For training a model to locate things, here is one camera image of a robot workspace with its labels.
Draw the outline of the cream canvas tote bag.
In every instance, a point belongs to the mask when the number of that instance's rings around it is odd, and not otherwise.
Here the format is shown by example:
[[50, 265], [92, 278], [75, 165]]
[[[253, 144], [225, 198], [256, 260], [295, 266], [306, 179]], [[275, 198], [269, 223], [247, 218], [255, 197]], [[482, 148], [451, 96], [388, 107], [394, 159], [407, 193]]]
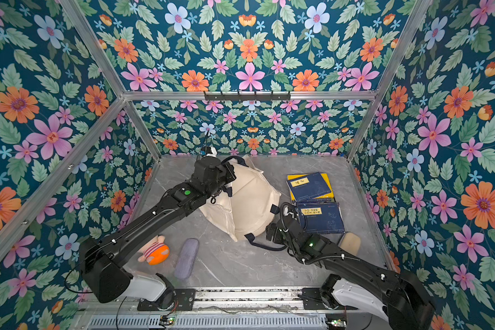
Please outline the cream canvas tote bag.
[[220, 160], [219, 164], [225, 170], [230, 169], [235, 179], [222, 186], [199, 208], [204, 217], [235, 242], [246, 240], [264, 250], [283, 251], [285, 246], [281, 242], [265, 246], [255, 241], [279, 214], [281, 193], [248, 156], [230, 156]]

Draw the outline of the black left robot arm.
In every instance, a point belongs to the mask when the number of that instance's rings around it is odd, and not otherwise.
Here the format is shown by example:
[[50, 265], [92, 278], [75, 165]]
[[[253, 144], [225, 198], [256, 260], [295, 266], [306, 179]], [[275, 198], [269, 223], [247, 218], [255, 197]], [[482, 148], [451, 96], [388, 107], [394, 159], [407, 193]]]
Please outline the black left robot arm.
[[139, 250], [169, 226], [188, 217], [235, 181], [234, 166], [206, 156], [195, 162], [191, 177], [166, 191], [165, 196], [140, 217], [102, 239], [89, 238], [79, 247], [79, 272], [99, 303], [135, 298], [167, 309], [175, 290], [162, 275], [151, 276], [125, 268]]

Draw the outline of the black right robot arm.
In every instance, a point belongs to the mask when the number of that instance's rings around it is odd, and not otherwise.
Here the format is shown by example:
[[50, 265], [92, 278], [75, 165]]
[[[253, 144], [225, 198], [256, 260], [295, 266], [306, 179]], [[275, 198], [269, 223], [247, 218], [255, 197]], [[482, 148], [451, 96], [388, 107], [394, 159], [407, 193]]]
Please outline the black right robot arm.
[[278, 217], [266, 228], [269, 241], [302, 265], [331, 272], [320, 288], [323, 305], [354, 307], [386, 320], [392, 329], [429, 329], [436, 305], [417, 275], [380, 268], [343, 250], [324, 236], [308, 233], [290, 203], [271, 206]]

